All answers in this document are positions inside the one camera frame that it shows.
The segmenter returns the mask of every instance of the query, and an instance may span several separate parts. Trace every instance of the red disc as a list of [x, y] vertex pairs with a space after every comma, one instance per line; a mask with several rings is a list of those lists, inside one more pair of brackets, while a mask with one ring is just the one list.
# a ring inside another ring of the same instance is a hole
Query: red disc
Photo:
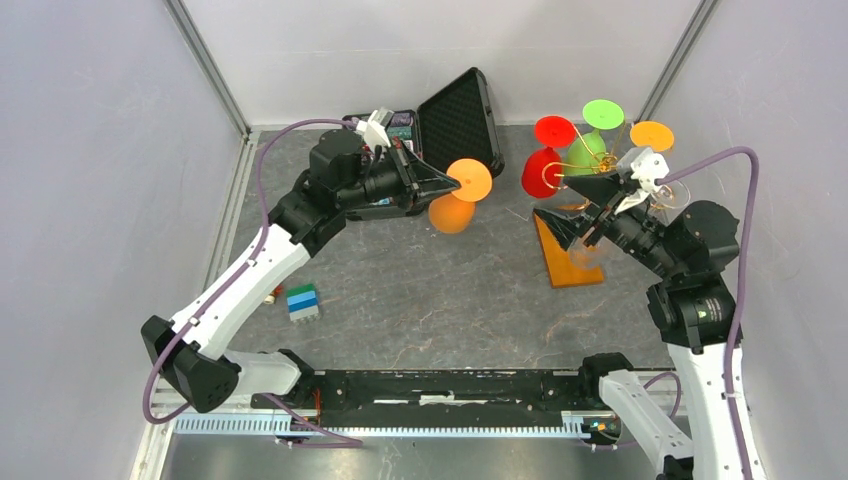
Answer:
[[[527, 163], [524, 164], [524, 173], [521, 175], [521, 186], [524, 191], [531, 197], [548, 198], [556, 193], [556, 188], [551, 188], [549, 185], [559, 185], [560, 178], [557, 175], [562, 173], [562, 165], [551, 165], [551, 163], [559, 162], [561, 158], [553, 148], [543, 148], [537, 150]], [[542, 178], [542, 171], [545, 172], [545, 178]]]
[[574, 129], [574, 124], [562, 117], [551, 115], [536, 122], [536, 139], [546, 147], [567, 147], [576, 136], [577, 130]]

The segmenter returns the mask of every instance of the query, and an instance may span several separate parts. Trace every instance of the yellow-orange disc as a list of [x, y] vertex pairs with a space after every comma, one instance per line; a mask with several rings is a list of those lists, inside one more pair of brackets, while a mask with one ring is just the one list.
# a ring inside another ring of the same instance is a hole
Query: yellow-orange disc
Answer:
[[485, 165], [473, 158], [462, 158], [451, 164], [446, 172], [460, 183], [453, 196], [466, 202], [479, 202], [492, 191], [492, 174]]
[[443, 195], [430, 203], [427, 216], [436, 230], [442, 233], [459, 233], [471, 223], [476, 207], [472, 202], [453, 195]]
[[637, 147], [651, 147], [655, 152], [664, 152], [674, 146], [674, 133], [660, 122], [645, 121], [633, 125], [630, 140]]

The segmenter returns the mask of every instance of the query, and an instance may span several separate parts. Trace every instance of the gray wall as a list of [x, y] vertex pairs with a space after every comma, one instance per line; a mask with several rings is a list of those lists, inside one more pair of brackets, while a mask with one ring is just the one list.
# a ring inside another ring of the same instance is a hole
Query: gray wall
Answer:
[[[846, 21], [844, 0], [721, 2], [657, 116], [672, 170], [731, 145], [762, 159], [743, 369], [774, 479], [845, 478]], [[687, 183], [741, 216], [748, 171]]]
[[199, 291], [238, 147], [162, 2], [4, 3], [0, 478], [127, 478], [139, 328]]

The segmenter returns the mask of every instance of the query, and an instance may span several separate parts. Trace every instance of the blue block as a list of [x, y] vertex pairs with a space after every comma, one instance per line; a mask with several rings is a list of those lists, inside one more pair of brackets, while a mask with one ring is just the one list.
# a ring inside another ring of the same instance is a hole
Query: blue block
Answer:
[[289, 305], [289, 312], [296, 312], [298, 310], [303, 310], [304, 308], [317, 307], [317, 306], [318, 306], [318, 299], [312, 298], [312, 299], [309, 299], [309, 300], [304, 300], [302, 302], [295, 303], [294, 305]]
[[297, 295], [292, 295], [291, 297], [286, 297], [286, 303], [288, 303], [289, 305], [295, 305], [306, 300], [312, 300], [315, 297], [315, 290], [312, 290], [311, 292], [300, 293]]

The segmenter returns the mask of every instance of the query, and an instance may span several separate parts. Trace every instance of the green disc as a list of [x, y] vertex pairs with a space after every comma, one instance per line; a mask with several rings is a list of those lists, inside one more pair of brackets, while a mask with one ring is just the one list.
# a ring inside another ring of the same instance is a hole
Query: green disc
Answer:
[[624, 123], [624, 110], [615, 102], [599, 98], [583, 107], [583, 120], [598, 130], [612, 130]]

